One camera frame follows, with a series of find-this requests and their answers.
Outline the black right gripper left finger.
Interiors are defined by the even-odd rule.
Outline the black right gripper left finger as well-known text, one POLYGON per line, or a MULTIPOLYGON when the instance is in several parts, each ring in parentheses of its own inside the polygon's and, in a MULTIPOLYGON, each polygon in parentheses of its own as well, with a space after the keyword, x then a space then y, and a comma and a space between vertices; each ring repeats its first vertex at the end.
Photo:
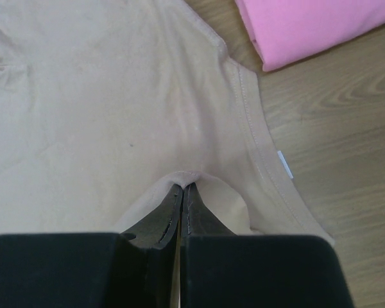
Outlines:
POLYGON ((121 233, 0 235, 0 307, 177 307, 182 200, 121 233))

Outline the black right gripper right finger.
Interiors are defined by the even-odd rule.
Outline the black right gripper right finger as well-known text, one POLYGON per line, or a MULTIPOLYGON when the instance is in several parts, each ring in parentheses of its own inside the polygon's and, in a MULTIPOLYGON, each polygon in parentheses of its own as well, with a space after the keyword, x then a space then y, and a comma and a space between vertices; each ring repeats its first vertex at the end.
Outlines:
POLYGON ((182 307, 352 307, 338 256, 314 235, 236 235, 185 188, 182 307))

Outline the beige t shirt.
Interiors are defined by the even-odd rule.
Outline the beige t shirt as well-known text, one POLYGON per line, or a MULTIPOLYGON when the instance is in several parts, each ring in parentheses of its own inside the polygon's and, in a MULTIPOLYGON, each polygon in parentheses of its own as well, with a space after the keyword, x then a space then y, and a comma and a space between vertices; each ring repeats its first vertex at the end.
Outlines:
POLYGON ((0 234, 122 232, 191 183, 237 234, 328 238, 185 2, 0 1, 0 234))

